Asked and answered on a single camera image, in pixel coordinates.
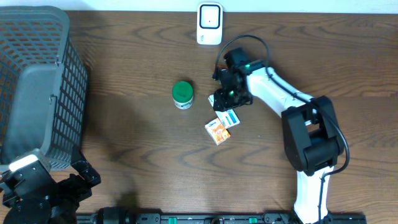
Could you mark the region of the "white Panadol medicine box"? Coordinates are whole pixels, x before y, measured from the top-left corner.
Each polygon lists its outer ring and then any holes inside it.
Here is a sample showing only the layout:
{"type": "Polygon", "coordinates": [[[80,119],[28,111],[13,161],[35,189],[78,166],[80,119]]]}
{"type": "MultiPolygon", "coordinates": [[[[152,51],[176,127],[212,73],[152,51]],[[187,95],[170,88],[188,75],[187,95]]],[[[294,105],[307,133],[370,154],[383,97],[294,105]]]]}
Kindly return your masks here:
{"type": "Polygon", "coordinates": [[[215,114],[217,118],[206,124],[206,128],[214,128],[221,124],[225,129],[229,129],[240,124],[240,120],[233,109],[224,112],[215,111],[215,114]]]}

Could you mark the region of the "orange Kleenex tissue pack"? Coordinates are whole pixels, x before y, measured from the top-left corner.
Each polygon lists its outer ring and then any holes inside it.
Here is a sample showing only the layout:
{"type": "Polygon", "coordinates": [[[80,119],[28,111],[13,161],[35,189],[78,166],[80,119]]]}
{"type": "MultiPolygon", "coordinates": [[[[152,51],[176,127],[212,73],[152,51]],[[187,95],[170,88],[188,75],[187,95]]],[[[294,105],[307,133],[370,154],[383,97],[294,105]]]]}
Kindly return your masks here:
{"type": "Polygon", "coordinates": [[[215,118],[206,124],[205,130],[217,146],[231,137],[229,131],[224,127],[219,118],[215,118]]]}

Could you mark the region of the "green lid jar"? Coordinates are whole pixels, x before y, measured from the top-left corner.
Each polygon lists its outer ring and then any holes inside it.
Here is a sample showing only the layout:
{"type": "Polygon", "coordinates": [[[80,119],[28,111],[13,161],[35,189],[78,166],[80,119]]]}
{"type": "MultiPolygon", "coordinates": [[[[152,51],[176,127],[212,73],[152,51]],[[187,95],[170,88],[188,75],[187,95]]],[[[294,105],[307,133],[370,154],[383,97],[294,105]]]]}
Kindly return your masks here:
{"type": "Polygon", "coordinates": [[[189,109],[193,104],[193,97],[193,87],[188,82],[177,82],[172,88],[172,98],[178,109],[189,109]]]}

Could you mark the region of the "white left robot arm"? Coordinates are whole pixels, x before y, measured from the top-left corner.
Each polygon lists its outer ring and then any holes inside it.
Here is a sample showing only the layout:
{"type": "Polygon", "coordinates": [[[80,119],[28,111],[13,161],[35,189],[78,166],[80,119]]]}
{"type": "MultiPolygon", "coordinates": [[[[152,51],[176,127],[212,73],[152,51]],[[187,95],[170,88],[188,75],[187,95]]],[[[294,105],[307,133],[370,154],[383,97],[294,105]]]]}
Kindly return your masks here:
{"type": "Polygon", "coordinates": [[[39,149],[17,157],[1,176],[2,204],[9,208],[4,223],[77,223],[80,202],[101,183],[99,173],[74,148],[72,167],[78,172],[56,182],[49,160],[39,149]]]}

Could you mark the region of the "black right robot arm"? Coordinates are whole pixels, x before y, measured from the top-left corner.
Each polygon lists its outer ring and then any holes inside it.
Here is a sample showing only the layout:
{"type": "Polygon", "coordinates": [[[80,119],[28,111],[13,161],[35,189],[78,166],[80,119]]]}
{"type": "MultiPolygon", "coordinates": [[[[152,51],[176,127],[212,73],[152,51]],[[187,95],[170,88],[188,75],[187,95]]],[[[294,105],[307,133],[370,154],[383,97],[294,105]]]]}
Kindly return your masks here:
{"type": "Polygon", "coordinates": [[[283,80],[265,60],[251,60],[242,48],[224,55],[226,68],[217,67],[213,109],[228,111],[262,100],[282,122],[284,151],[297,171],[294,214],[300,223],[325,223],[328,181],[347,142],[331,100],[302,93],[283,80]]]}

